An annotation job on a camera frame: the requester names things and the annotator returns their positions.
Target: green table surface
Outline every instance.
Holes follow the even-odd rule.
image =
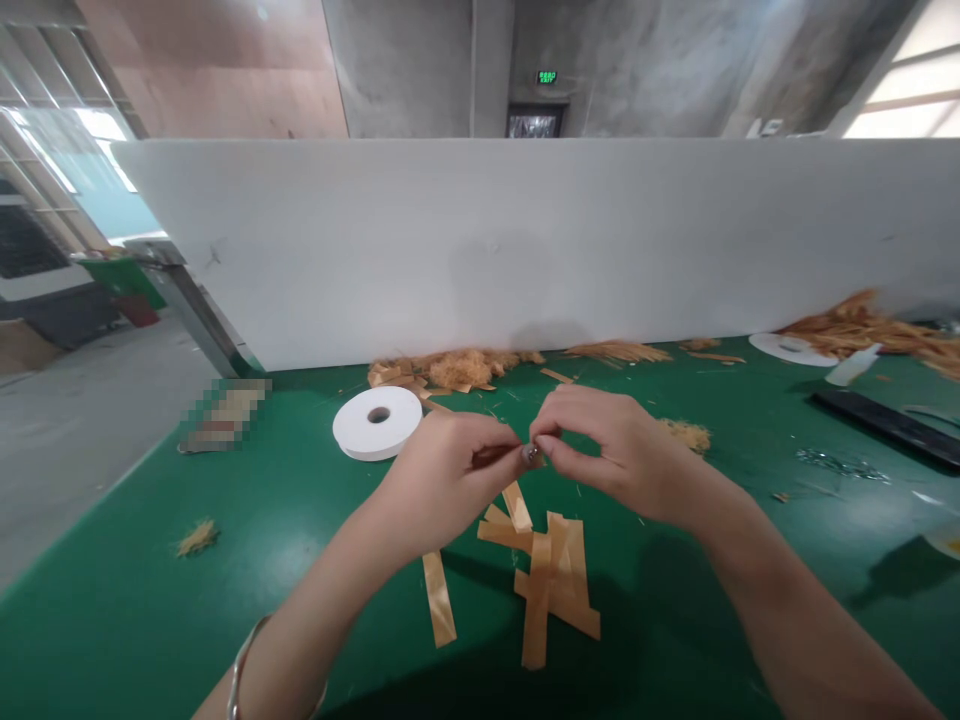
[[[732,367],[661,347],[673,362],[618,370],[550,354],[547,367],[633,395],[655,416],[708,427],[707,459],[757,499],[933,702],[960,717],[960,562],[920,537],[954,516],[915,494],[960,508],[958,481],[810,405],[810,392],[824,387],[821,368],[770,358],[742,338],[717,351],[747,360]],[[0,602],[0,717],[189,716],[254,622],[389,469],[348,458],[331,432],[340,406],[365,389],[365,372],[272,375],[274,393],[239,451],[184,456],[177,433],[161,442]],[[521,366],[496,384],[438,400],[492,412],[525,437],[555,381]],[[960,385],[910,358],[881,358],[856,389],[893,407],[960,414]],[[797,460],[801,448],[865,460],[891,483],[841,480]],[[838,481],[839,498],[800,484]],[[691,538],[553,469],[521,486],[537,530],[546,531],[548,510],[584,521],[602,641],[551,617],[547,668],[523,670],[524,601],[512,586],[529,558],[478,541],[475,523],[443,551],[456,642],[435,649],[422,566],[408,566],[358,620],[323,714],[779,716]],[[796,497],[780,504],[774,492]],[[207,517],[222,529],[217,545],[176,558],[177,541]]]

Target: bracelet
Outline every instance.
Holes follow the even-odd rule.
[[[247,639],[244,640],[243,645],[240,646],[236,660],[233,661],[233,679],[230,682],[230,697],[227,699],[227,720],[240,720],[240,674],[243,672],[243,666],[247,662],[247,655],[250,652],[253,639],[260,634],[263,626],[267,624],[267,620],[271,617],[273,617],[272,614],[264,615],[257,620],[257,624],[253,626],[253,630],[250,631]],[[313,709],[313,712],[310,713],[310,717],[316,715],[317,710],[323,705],[323,701],[327,697],[327,685],[327,682],[323,683],[323,693],[320,695],[320,700],[317,701],[317,706]]]

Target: gray floor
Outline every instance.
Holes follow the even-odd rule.
[[[170,311],[0,376],[0,593],[176,427],[213,367]]]

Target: white bottle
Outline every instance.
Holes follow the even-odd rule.
[[[846,387],[870,369],[882,347],[882,343],[876,343],[866,350],[858,350],[831,370],[825,378],[826,381],[832,385]]]

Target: forearm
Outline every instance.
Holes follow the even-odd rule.
[[[939,717],[752,498],[731,483],[712,505],[692,532],[787,717]]]
[[[404,564],[381,542],[375,512],[365,504],[350,516],[257,635],[240,684],[244,720],[303,720],[312,713],[357,616]],[[194,718],[224,717],[231,680],[232,669]]]

